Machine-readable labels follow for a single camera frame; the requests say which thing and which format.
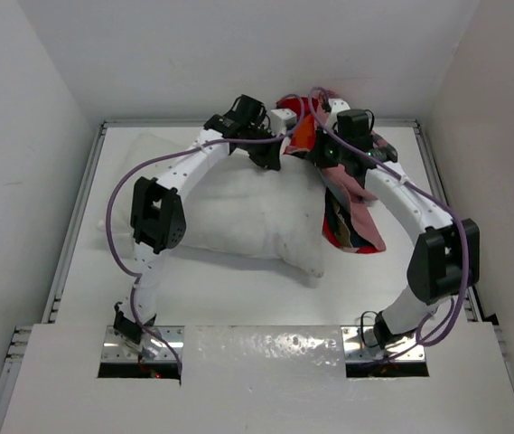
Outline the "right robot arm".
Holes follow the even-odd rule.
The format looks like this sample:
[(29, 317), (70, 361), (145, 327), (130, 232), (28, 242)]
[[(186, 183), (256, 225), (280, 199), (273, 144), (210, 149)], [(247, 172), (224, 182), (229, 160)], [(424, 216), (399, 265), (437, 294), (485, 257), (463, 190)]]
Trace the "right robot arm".
[(308, 159), (322, 170), (343, 172), (381, 201), (401, 224), (414, 250), (407, 287), (377, 313), (368, 333), (369, 346), (384, 350), (401, 337), (433, 346), (453, 329), (466, 290), (480, 274), (480, 230), (446, 204), (423, 191), (407, 176), (397, 150), (378, 140), (373, 116), (342, 99), (323, 103)]

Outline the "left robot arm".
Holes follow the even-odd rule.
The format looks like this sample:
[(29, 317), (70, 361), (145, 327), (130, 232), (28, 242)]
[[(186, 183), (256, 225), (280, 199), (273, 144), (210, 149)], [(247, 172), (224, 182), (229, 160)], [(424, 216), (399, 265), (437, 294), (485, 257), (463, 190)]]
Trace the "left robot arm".
[[(266, 110), (262, 102), (241, 95), (225, 114), (215, 114), (203, 124), (188, 149), (154, 157), (121, 178), (107, 203), (105, 233), (115, 263), (135, 284), (126, 299), (115, 306), (113, 327), (117, 333), (140, 344), (144, 334), (151, 332), (156, 317), (152, 302), (154, 269), (163, 253), (182, 241), (187, 227), (183, 203), (197, 183), (237, 148), (246, 151), (258, 167), (279, 170), (282, 142), (297, 122), (292, 110)], [(164, 161), (170, 162), (167, 169), (151, 178), (139, 177), (132, 188), (129, 227), (136, 267), (130, 269), (114, 245), (110, 214), (121, 188), (133, 175)]]

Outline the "red patterned pillowcase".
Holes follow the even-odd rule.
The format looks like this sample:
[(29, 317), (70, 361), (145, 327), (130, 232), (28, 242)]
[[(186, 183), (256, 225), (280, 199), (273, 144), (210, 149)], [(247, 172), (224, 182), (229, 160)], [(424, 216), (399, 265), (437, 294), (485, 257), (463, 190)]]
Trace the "red patterned pillowcase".
[[(321, 100), (322, 96), (316, 94), (312, 105), (308, 104), (305, 97), (284, 97), (276, 102), (278, 109), (290, 109), (297, 117), (304, 119), (285, 148), (287, 155), (303, 159), (313, 148), (317, 123), (311, 110), (314, 109), (320, 118), (327, 118), (319, 108)], [(385, 251), (386, 243), (369, 212), (369, 204), (376, 197), (347, 175), (341, 165), (323, 169), (320, 175), (326, 186), (322, 234), (327, 241), (333, 247), (350, 253), (372, 254)]]

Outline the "white pillow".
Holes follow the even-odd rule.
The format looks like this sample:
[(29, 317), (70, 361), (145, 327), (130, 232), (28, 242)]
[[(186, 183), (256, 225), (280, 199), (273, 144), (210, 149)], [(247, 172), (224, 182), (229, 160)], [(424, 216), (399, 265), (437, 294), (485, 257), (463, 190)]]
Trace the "white pillow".
[(322, 282), (325, 187), (303, 160), (283, 156), (263, 170), (236, 151), (202, 177), (185, 200), (187, 229), (173, 258), (267, 269), (307, 287)]

